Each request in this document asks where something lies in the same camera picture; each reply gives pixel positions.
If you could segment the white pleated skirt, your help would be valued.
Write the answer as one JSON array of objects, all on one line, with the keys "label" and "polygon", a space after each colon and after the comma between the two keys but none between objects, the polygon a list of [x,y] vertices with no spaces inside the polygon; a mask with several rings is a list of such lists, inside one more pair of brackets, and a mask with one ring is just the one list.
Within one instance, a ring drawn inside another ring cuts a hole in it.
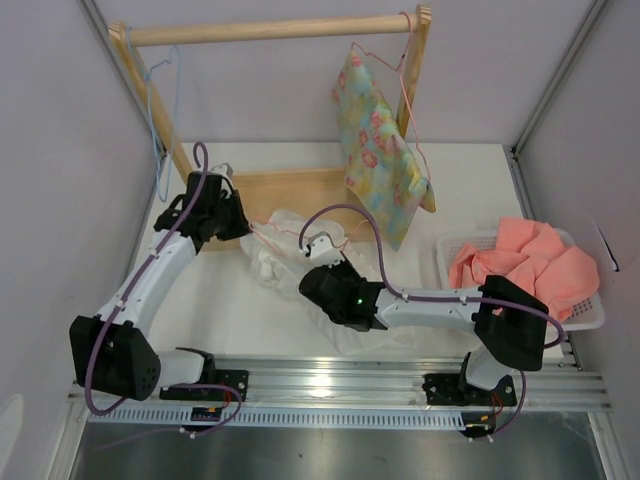
[{"label": "white pleated skirt", "polygon": [[251,233],[240,239],[240,245],[250,258],[253,277],[301,307],[307,322],[314,325],[341,354],[359,355],[384,350],[399,354],[414,349],[417,338],[413,327],[359,333],[332,323],[319,307],[299,293],[299,283],[312,267],[298,248],[298,235],[305,222],[304,217],[280,209],[274,211],[268,221],[250,224]]}]

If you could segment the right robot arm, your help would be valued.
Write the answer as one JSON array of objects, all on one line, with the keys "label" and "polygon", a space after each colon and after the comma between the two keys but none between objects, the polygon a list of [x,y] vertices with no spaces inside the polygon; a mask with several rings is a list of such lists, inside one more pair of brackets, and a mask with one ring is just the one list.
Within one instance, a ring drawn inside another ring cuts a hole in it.
[{"label": "right robot arm", "polygon": [[467,355],[456,380],[468,403],[481,402],[513,371],[542,368],[548,309],[501,276],[457,291],[397,290],[365,279],[345,260],[313,268],[299,292],[331,322],[357,332],[426,327],[475,335],[481,346]]}]

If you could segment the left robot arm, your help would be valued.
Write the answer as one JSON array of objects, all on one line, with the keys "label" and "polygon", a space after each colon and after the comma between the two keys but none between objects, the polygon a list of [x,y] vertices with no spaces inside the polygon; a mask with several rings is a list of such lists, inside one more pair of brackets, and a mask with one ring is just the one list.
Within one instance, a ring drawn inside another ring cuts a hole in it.
[{"label": "left robot arm", "polygon": [[209,398],[217,387],[213,356],[187,347],[158,353],[147,336],[173,284],[202,247],[249,232],[231,167],[191,172],[185,192],[157,218],[143,260],[97,314],[71,324],[76,379],[85,392],[143,401],[156,389],[182,385],[194,399]]}]

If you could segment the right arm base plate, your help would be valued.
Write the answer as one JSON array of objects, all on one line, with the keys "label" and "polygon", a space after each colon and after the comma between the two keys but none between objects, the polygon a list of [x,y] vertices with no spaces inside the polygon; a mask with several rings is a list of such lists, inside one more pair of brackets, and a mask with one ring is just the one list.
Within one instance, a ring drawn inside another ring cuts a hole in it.
[{"label": "right arm base plate", "polygon": [[430,373],[424,375],[422,389],[431,406],[514,407],[518,403],[511,376],[504,376],[491,390],[466,382],[462,373]]}]

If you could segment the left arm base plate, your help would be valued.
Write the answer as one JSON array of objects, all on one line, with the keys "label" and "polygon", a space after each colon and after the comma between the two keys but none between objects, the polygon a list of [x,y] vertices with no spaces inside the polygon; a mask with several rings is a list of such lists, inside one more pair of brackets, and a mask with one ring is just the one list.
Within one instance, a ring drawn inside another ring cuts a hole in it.
[{"label": "left arm base plate", "polygon": [[199,384],[207,384],[207,387],[167,387],[160,390],[159,397],[167,401],[234,402],[237,392],[245,401],[249,378],[248,370],[218,369],[211,380],[204,377],[199,380]]}]

